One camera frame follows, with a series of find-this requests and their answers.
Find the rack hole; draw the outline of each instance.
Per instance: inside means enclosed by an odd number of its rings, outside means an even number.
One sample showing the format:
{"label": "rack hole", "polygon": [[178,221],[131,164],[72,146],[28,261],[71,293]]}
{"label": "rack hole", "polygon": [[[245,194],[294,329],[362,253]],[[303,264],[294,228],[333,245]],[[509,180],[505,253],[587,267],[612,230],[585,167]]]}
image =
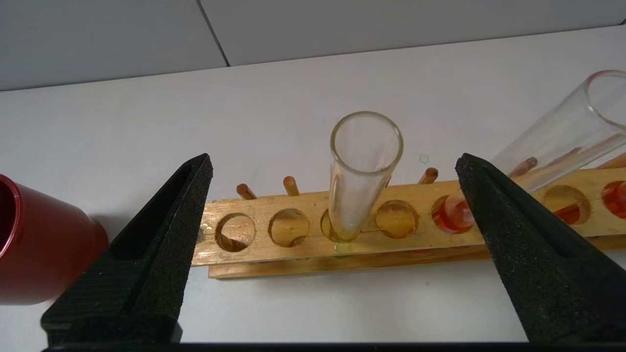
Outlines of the rack hole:
{"label": "rack hole", "polygon": [[297,209],[283,209],[270,220],[272,241],[281,247],[294,247],[309,235],[309,220]]}
{"label": "rack hole", "polygon": [[555,186],[546,192],[543,205],[568,225],[589,220],[591,205],[583,192],[570,186]]}
{"label": "rack hole", "polygon": [[322,219],[320,220],[319,225],[322,228],[322,233],[324,234],[324,236],[326,236],[326,238],[328,238],[332,242],[335,242],[335,243],[350,242],[339,237],[337,233],[335,232],[335,230],[332,228],[331,217],[328,214],[328,209],[326,209],[326,211],[322,215]]}
{"label": "rack hole", "polygon": [[243,213],[226,215],[217,224],[215,242],[227,252],[240,252],[252,243],[256,228],[254,221]]}
{"label": "rack hole", "polygon": [[620,219],[626,219],[626,190],[621,187],[624,181],[615,181],[602,190],[604,206]]}
{"label": "rack hole", "polygon": [[385,202],[376,211],[376,226],[392,239],[403,239],[415,233],[419,217],[415,210],[402,200]]}
{"label": "rack hole", "polygon": [[443,232],[449,234],[462,234],[464,232],[468,232],[471,229],[471,226],[458,227],[454,225],[454,223],[446,214],[444,204],[447,198],[447,195],[440,197],[438,200],[435,201],[433,207],[431,208],[431,216],[433,217],[435,225],[437,225],[437,227],[439,227],[439,229]]}

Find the glass tube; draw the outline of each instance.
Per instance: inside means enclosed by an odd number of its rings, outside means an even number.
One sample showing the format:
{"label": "glass tube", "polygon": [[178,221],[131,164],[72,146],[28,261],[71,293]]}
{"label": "glass tube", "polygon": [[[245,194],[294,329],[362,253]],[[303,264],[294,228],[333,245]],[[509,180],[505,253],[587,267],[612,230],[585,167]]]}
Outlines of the glass tube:
{"label": "glass tube", "polygon": [[404,141],[388,117],[373,111],[352,113],[331,135],[329,218],[337,242],[355,239],[400,161]]}
{"label": "glass tube", "polygon": [[[491,163],[528,192],[578,170],[626,143],[626,72],[589,76]],[[444,203],[452,230],[474,223],[463,193]]]}

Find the red container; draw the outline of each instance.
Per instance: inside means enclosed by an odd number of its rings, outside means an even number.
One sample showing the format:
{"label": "red container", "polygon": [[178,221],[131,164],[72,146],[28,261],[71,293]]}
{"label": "red container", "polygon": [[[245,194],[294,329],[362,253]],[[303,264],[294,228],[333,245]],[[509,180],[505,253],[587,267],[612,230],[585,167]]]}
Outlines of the red container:
{"label": "red container", "polygon": [[58,297],[107,248],[82,210],[0,175],[0,304]]}

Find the wooden test tube rack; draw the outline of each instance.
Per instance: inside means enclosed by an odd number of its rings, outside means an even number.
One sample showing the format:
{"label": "wooden test tube rack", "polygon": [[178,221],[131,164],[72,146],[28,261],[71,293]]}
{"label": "wooden test tube rack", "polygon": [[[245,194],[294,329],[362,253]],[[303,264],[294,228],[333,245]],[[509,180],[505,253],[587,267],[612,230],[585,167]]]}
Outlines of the wooden test tube rack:
{"label": "wooden test tube rack", "polygon": [[[601,250],[624,249],[626,219],[602,199],[607,185],[624,180],[626,168],[579,170],[533,196],[552,211],[573,197],[581,216],[572,227]],[[359,236],[348,243],[333,242],[328,234],[328,192],[300,194],[293,178],[285,178],[285,188],[292,196],[256,199],[246,187],[247,199],[207,203],[192,265],[209,266],[209,277],[226,279],[490,258],[477,226],[450,234],[433,220],[433,209],[458,188],[457,181],[385,188]]]}

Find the white tabletop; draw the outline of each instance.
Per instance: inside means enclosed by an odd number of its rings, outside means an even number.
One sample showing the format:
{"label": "white tabletop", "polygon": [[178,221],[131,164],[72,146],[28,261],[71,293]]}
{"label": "white tabletop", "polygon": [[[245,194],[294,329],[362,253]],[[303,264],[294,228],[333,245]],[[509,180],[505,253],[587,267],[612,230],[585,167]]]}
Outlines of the white tabletop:
{"label": "white tabletop", "polygon": [[[115,235],[203,152],[209,199],[236,197],[242,182],[280,194],[286,175],[325,190],[333,125],[374,110],[404,135],[392,184],[429,166],[448,180],[461,153],[493,157],[625,58],[619,26],[4,92],[0,172]],[[610,256],[626,264],[624,252]],[[3,349],[44,348],[47,306],[0,307]],[[490,261],[237,281],[193,268],[179,322],[183,341],[525,340]]]}

